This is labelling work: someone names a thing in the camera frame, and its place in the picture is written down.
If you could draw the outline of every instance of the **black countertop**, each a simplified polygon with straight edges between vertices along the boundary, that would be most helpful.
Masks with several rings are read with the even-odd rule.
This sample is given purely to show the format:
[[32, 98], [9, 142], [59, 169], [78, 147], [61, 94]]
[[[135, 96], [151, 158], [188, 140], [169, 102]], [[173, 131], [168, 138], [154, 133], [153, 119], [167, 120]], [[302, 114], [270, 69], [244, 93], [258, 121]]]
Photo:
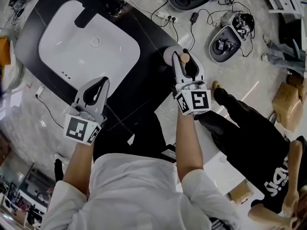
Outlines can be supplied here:
[[[77, 90], [60, 78], [38, 54], [38, 44], [46, 26], [62, 4], [69, 0], [39, 0], [18, 39], [18, 59], [51, 91], [67, 104], [74, 101]], [[172, 68], [163, 60], [163, 52], [177, 43], [159, 26], [127, 4], [118, 17], [106, 17], [139, 44], [141, 55], [129, 74], [107, 100], [104, 114], [106, 129], [129, 139], [136, 124], [152, 113], [171, 93]]]

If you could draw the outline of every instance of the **person's arm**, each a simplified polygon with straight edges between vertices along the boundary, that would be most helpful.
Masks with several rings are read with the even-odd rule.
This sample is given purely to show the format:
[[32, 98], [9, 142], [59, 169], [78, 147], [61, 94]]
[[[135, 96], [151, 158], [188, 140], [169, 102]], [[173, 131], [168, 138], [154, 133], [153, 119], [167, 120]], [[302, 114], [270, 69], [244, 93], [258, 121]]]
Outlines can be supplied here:
[[85, 195], [90, 182], [93, 150], [94, 142], [91, 146], [78, 143], [63, 178]]
[[253, 206], [248, 212], [248, 216], [254, 221], [266, 224], [272, 227], [292, 229], [292, 224], [297, 221], [297, 218], [285, 218], [277, 215], [275, 212], [264, 207], [263, 204]]
[[73, 216], [80, 213], [86, 203], [93, 145], [78, 143], [68, 164], [63, 181], [58, 181], [42, 221], [42, 230], [64, 230], [72, 223]]
[[290, 143], [290, 149], [288, 153], [288, 171], [289, 171], [289, 186], [288, 193], [284, 198], [283, 211], [288, 214], [292, 214], [295, 211], [299, 200], [299, 194], [297, 191], [299, 168], [303, 155], [303, 144], [298, 141], [292, 141]]
[[201, 146], [193, 116], [184, 116], [178, 109], [176, 132], [176, 160], [180, 181], [193, 170], [203, 170]]
[[176, 134], [177, 171], [183, 193], [195, 208], [209, 217], [222, 220], [231, 229], [240, 229], [240, 219], [230, 201], [223, 196], [203, 170], [201, 146], [193, 116], [178, 110]]

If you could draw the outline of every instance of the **faucet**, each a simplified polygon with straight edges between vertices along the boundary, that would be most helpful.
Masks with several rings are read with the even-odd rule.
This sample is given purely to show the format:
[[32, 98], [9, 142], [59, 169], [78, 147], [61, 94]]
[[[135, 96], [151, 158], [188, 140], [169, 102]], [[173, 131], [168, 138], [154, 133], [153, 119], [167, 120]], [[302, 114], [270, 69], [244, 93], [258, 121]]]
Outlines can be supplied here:
[[82, 4], [84, 10], [75, 20], [75, 25], [79, 28], [85, 28], [100, 10], [114, 15], [124, 4], [123, 0], [85, 0]]

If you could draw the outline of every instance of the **floor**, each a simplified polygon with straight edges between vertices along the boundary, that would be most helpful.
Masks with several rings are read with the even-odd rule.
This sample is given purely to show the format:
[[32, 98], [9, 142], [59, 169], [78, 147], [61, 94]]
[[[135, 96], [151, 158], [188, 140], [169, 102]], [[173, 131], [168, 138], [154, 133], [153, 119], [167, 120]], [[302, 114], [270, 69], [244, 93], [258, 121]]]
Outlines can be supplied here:
[[[30, 14], [38, 0], [31, 0], [19, 21], [16, 31], [20, 31], [26, 18]], [[153, 11], [162, 5], [165, 0], [133, 0], [141, 8]], [[266, 0], [237, 0], [250, 8], [256, 22], [256, 37], [253, 40], [253, 51], [249, 57], [244, 58], [237, 53], [233, 58], [224, 64], [212, 62], [206, 54], [205, 45], [213, 31], [217, 30], [212, 25], [206, 24], [207, 14], [202, 11], [197, 23], [193, 26], [193, 33], [196, 38], [192, 52], [199, 58], [205, 68], [208, 85], [213, 80], [221, 82], [224, 88], [236, 98], [244, 100], [247, 104], [257, 109], [264, 116], [269, 116], [272, 112], [272, 99], [280, 85], [285, 79], [285, 74], [277, 67], [267, 62], [262, 62], [260, 56], [266, 51], [266, 46], [262, 40], [262, 35], [266, 34], [271, 39], [277, 39], [278, 18], [275, 14], [268, 13]], [[0, 27], [12, 27], [7, 20], [12, 14], [7, 6], [8, 0], [0, 0], [0, 11], [3, 16], [0, 18]], [[229, 9], [227, 6], [218, 5], [211, 2], [205, 5], [210, 11]], [[161, 11], [179, 18], [179, 23], [175, 27], [179, 35], [179, 43], [189, 47], [191, 43], [189, 19], [194, 11], [175, 11], [171, 5], [166, 5]], [[214, 21], [219, 21], [223, 12], [213, 15]], [[154, 21], [163, 21], [154, 16]], [[164, 30], [176, 39], [172, 25], [164, 27]], [[250, 43], [243, 45], [243, 51], [248, 53]], [[75, 147], [75, 143], [64, 139], [62, 129], [51, 119], [48, 110], [36, 100], [35, 93], [41, 82], [29, 71], [25, 71], [23, 82], [19, 88], [7, 93], [3, 106], [0, 107], [0, 127], [1, 130], [12, 141], [14, 151], [27, 163], [35, 163], [46, 175], [54, 178], [53, 155], [56, 152], [70, 157]], [[65, 114], [69, 107], [55, 94], [45, 88], [40, 98], [47, 104], [53, 117], [61, 125], [64, 123]], [[221, 115], [227, 115], [223, 108], [213, 102], [213, 110]], [[156, 110], [156, 114], [161, 122], [162, 130], [167, 143], [175, 142], [177, 106], [172, 96], [169, 96]], [[217, 152], [211, 138], [206, 130], [197, 124], [197, 130], [204, 151], [205, 161], [210, 160]]]

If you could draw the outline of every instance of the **white sink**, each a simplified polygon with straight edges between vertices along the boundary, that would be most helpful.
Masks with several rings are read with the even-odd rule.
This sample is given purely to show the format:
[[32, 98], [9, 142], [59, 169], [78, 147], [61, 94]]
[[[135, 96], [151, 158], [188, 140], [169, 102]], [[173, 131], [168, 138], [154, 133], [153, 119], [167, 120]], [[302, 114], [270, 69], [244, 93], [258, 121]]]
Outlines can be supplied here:
[[107, 76], [110, 96], [140, 57], [138, 43], [97, 14], [84, 28], [74, 21], [80, 2], [64, 3], [45, 30], [38, 47], [41, 60], [77, 90], [88, 81]]

